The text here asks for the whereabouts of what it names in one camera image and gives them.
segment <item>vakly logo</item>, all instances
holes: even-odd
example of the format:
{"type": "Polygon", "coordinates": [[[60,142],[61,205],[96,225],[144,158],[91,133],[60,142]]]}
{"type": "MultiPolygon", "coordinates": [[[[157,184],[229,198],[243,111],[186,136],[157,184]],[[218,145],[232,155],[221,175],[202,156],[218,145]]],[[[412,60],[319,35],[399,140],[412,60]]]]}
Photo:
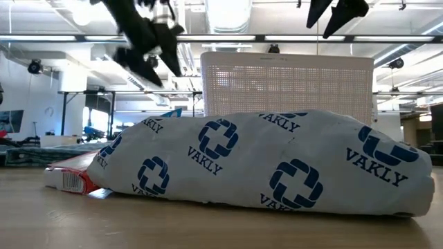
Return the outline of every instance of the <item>vakly logo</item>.
{"type": "Polygon", "coordinates": [[[275,125],[278,125],[281,129],[284,129],[289,132],[294,132],[297,128],[300,128],[300,125],[291,121],[295,117],[304,117],[307,113],[261,113],[258,114],[262,119],[271,122],[275,125]]]}
{"type": "Polygon", "coordinates": [[[216,121],[209,121],[205,124],[199,134],[199,148],[196,149],[189,146],[188,157],[203,166],[204,169],[213,173],[215,176],[223,167],[219,166],[215,161],[220,157],[228,157],[232,152],[235,144],[239,139],[236,133],[237,126],[225,119],[218,119],[216,121]],[[225,137],[226,144],[216,144],[215,147],[210,147],[211,134],[220,133],[225,137]]]}
{"type": "Polygon", "coordinates": [[[162,120],[162,118],[147,118],[142,121],[142,123],[149,127],[155,133],[159,133],[159,131],[163,129],[163,126],[161,126],[159,123],[162,120]]]}
{"type": "Polygon", "coordinates": [[[108,163],[106,162],[105,158],[113,154],[113,152],[116,150],[117,146],[121,143],[122,137],[119,135],[109,146],[106,146],[102,148],[98,152],[97,156],[97,163],[102,166],[103,169],[108,166],[108,163]]]}
{"type": "Polygon", "coordinates": [[[301,160],[293,159],[290,163],[282,162],[277,166],[269,181],[269,187],[273,190],[272,197],[260,194],[260,203],[267,208],[282,211],[292,211],[303,207],[312,208],[323,193],[323,185],[318,181],[319,177],[320,175],[316,169],[308,166],[301,160]],[[293,180],[296,174],[306,175],[303,183],[293,180]],[[306,196],[299,192],[303,188],[309,192],[306,196]],[[290,190],[296,190],[298,194],[287,196],[288,192],[293,192],[290,190]]]}
{"type": "Polygon", "coordinates": [[[412,147],[404,149],[398,145],[387,153],[379,148],[380,138],[370,135],[372,128],[364,126],[358,134],[363,143],[359,150],[347,148],[346,160],[365,172],[387,183],[399,187],[408,177],[394,170],[401,162],[413,163],[419,158],[418,151],[412,147]]]}
{"type": "Polygon", "coordinates": [[[138,184],[132,184],[134,193],[159,196],[166,193],[169,183],[168,165],[158,156],[146,159],[137,173],[138,184]]]}

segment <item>ceiling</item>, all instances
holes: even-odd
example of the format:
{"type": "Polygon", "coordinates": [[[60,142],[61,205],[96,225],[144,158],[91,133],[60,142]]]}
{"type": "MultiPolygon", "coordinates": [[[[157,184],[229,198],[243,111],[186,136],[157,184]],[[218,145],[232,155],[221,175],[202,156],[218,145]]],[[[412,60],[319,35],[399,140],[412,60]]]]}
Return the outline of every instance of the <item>ceiling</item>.
{"type": "MultiPolygon", "coordinates": [[[[183,6],[184,18],[180,19],[190,34],[210,33],[208,28],[204,0],[176,0],[175,5],[183,6]]],[[[0,33],[13,34],[87,34],[113,35],[116,27],[107,11],[100,6],[78,7],[79,0],[0,0],[0,33]],[[78,25],[80,17],[94,17],[87,25],[78,25]]],[[[226,0],[224,13],[229,21],[240,0],[226,0]]],[[[251,15],[247,33],[251,34],[322,34],[330,18],[331,11],[327,10],[320,18],[318,26],[306,28],[309,1],[303,0],[301,8],[296,7],[297,1],[252,0],[251,15]]],[[[443,0],[408,0],[405,10],[400,11],[401,0],[367,0],[371,9],[366,17],[355,19],[342,27],[336,35],[422,35],[427,30],[443,23],[443,0]]],[[[203,44],[191,44],[190,50],[197,69],[200,54],[207,51],[203,44]]],[[[279,44],[281,53],[308,55],[341,55],[373,57],[380,59],[386,53],[398,48],[401,44],[279,44]]],[[[90,71],[95,72],[90,77],[90,84],[109,87],[127,86],[125,77],[117,73],[119,69],[113,62],[97,60],[104,54],[112,55],[115,45],[110,44],[14,44],[15,54],[27,51],[61,51],[73,59],[81,61],[90,71]],[[79,50],[92,49],[89,59],[79,58],[79,50]]],[[[251,44],[243,48],[244,52],[265,53],[269,44],[251,44]]],[[[443,84],[443,45],[427,44],[405,53],[401,58],[405,66],[401,69],[379,67],[375,73],[377,85],[375,91],[389,91],[392,86],[399,86],[400,91],[425,91],[443,84]]],[[[166,82],[179,82],[181,89],[200,90],[199,79],[172,79],[169,71],[160,64],[158,74],[166,82]]],[[[416,104],[415,96],[396,98],[380,97],[400,104],[416,104]]]]}

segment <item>wooden table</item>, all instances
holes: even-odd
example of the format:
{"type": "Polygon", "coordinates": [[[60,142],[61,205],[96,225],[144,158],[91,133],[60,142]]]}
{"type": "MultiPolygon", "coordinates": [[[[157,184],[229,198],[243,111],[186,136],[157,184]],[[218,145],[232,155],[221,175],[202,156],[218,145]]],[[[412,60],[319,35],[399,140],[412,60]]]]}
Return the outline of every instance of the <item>wooden table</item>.
{"type": "Polygon", "coordinates": [[[279,213],[42,186],[42,169],[0,169],[0,248],[443,248],[443,168],[416,219],[279,213]]]}

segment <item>security camera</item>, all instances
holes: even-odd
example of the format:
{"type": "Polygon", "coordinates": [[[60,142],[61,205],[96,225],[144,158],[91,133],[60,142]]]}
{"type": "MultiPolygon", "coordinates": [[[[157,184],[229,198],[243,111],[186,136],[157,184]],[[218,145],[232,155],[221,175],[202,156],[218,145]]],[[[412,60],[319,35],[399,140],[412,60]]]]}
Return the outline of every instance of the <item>security camera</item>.
{"type": "Polygon", "coordinates": [[[28,72],[33,75],[43,73],[42,61],[40,59],[33,59],[28,66],[28,72]]]}
{"type": "Polygon", "coordinates": [[[280,53],[280,49],[278,48],[278,44],[271,44],[269,47],[268,53],[280,53]]]}
{"type": "Polygon", "coordinates": [[[157,60],[157,56],[155,55],[150,55],[147,58],[147,62],[151,64],[152,68],[156,68],[157,66],[159,66],[159,61],[157,60]]]}
{"type": "Polygon", "coordinates": [[[388,64],[388,67],[391,69],[397,68],[400,69],[404,66],[404,61],[402,58],[395,59],[388,64]]]}

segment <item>white column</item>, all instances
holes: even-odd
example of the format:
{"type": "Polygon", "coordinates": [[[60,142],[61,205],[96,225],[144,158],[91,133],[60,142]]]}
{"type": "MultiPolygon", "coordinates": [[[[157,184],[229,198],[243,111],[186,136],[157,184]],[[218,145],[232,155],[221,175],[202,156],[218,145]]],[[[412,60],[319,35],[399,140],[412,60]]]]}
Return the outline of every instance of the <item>white column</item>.
{"type": "MultiPolygon", "coordinates": [[[[76,59],[81,62],[89,61],[91,59],[91,49],[82,49],[75,53],[76,59]]],[[[60,72],[59,76],[61,91],[84,91],[87,89],[88,72],[85,68],[77,65],[70,65],[65,70],[60,72]]],[[[83,94],[68,94],[66,105],[66,115],[64,123],[65,136],[82,136],[83,132],[83,108],[86,102],[86,96],[83,94]]]]}

